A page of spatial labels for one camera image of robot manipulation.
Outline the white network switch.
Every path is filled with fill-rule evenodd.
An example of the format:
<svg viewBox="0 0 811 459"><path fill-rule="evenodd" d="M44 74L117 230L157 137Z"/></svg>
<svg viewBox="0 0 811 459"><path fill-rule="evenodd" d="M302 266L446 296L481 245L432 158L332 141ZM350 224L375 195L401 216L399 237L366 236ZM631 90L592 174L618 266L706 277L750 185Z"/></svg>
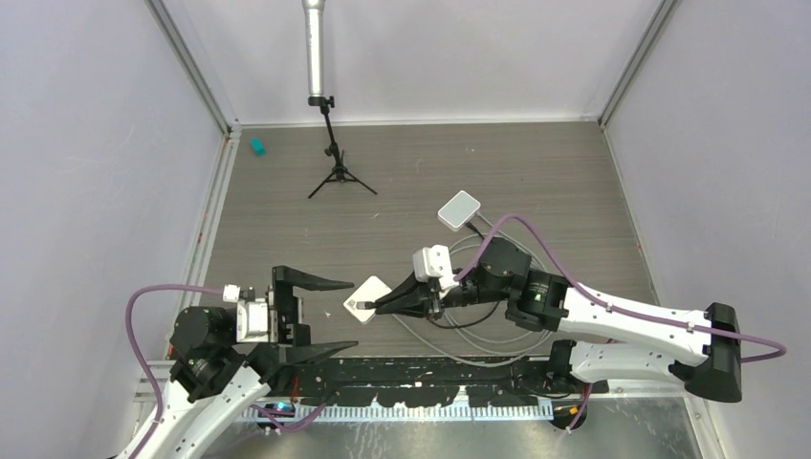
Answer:
<svg viewBox="0 0 811 459"><path fill-rule="evenodd" d="M388 295L392 289L377 276L369 276L349 297L342 306L360 324L367 324L375 313L375 307L369 307L379 298Z"/></svg>
<svg viewBox="0 0 811 459"><path fill-rule="evenodd" d="M459 231L478 213L479 200L465 190L459 190L437 211L437 219L449 230Z"/></svg>

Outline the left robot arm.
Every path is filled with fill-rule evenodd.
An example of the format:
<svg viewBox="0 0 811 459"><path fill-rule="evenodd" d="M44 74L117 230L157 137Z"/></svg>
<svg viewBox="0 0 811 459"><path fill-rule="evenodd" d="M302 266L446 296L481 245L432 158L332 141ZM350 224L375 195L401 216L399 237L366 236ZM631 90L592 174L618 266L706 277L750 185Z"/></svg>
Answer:
<svg viewBox="0 0 811 459"><path fill-rule="evenodd" d="M296 432L311 424L336 396L322 393L317 407L301 420L277 420L257 401L265 396L299 395L301 372L326 362L354 341L314 344L302 319L295 289L339 291L352 283L305 273L287 266L272 269L271 284L260 295L233 284L219 289L159 284L136 291L125 309L125 329L139 365L155 395L155 405L122 458L200 458L248 408L266 424ZM166 383L158 383L136 341L132 316L136 301L152 292L180 291L219 295L220 306L190 306L175 318L170 336L173 363Z"/></svg>

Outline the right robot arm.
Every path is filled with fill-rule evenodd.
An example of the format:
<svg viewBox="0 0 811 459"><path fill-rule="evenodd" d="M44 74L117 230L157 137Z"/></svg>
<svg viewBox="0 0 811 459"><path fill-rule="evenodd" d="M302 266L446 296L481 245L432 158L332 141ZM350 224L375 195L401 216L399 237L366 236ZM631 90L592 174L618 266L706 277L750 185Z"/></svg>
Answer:
<svg viewBox="0 0 811 459"><path fill-rule="evenodd" d="M455 270L449 248L414 253L413 272L367 303L378 315L435 319L449 308L503 302L505 318L531 332L606 338L606 344L554 342L546 380L558 392L611 379L680 383L696 397L742 400L741 345L734 307L662 308L607 295L532 265L513 242L495 237L472 270Z"/></svg>

